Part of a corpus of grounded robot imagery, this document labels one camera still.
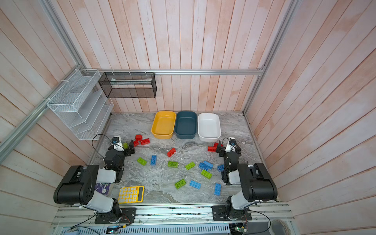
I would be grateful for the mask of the red lego brick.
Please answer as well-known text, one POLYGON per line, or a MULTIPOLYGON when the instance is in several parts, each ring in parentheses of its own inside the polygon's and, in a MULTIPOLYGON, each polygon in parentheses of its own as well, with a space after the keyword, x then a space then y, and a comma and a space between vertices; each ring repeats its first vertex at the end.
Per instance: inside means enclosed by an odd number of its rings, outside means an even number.
POLYGON ((149 139, 149 138, 148 138, 148 139, 143 139, 143 140, 140 141, 140 144, 141 144, 142 146, 144 146, 144 145, 148 145, 148 144, 150 144, 150 139, 149 139))
POLYGON ((142 135, 136 135, 136 136, 135 136, 135 139, 136 139, 137 141, 141 141, 141 140, 143 139, 143 136, 142 136, 142 135))
POLYGON ((217 147, 218 147, 218 143, 214 143, 213 146, 208 147, 208 152, 216 152, 217 147))
POLYGON ((133 145, 134 145, 134 147, 138 146, 139 144, 140 144, 140 143, 139 143, 137 140, 133 141, 133 145))
POLYGON ((175 148, 172 148, 172 149, 167 153, 167 156, 168 156, 168 157, 172 157, 175 153, 176 153, 176 149, 175 149, 175 148))

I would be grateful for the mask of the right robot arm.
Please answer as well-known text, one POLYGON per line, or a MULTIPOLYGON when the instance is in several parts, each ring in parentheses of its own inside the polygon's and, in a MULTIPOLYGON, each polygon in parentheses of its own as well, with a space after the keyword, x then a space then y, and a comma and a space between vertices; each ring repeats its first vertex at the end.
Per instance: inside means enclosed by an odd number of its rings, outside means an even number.
POLYGON ((241 190, 227 200, 227 208, 230 211, 243 210, 254 202, 277 199, 277 187, 265 165, 240 163, 241 147, 235 139, 229 139, 226 146, 218 143, 216 152, 224 162, 222 181, 226 185, 241 186, 241 190))

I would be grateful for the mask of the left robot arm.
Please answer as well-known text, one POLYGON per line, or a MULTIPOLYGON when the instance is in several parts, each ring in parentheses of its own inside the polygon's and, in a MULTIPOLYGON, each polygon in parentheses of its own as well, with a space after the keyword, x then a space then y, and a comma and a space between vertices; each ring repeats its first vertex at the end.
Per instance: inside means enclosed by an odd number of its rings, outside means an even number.
POLYGON ((125 158, 134 153, 134 143, 130 142, 127 148, 121 147, 121 150, 117 150, 113 147, 106 152, 105 168, 98 165, 71 166, 54 192, 54 202, 64 205, 78 204, 108 217, 109 220, 120 219, 122 211, 118 200, 97 192, 96 184, 119 183, 125 169, 125 158))

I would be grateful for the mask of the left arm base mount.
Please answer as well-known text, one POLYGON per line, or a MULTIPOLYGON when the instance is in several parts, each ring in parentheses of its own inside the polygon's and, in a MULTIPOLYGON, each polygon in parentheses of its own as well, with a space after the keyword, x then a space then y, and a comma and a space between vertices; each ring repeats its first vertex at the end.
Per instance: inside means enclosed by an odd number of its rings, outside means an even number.
POLYGON ((136 210, 134 207, 123 207, 108 213, 98 213, 95 224, 132 224, 135 221, 136 210))

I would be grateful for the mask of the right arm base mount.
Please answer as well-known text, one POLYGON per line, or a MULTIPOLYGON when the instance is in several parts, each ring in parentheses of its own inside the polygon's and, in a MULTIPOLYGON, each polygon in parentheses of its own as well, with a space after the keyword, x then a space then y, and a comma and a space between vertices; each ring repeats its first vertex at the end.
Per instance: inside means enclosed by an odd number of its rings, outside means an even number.
POLYGON ((230 206, 212 206, 212 218, 214 221, 250 221, 251 213, 246 209, 235 210, 230 206))

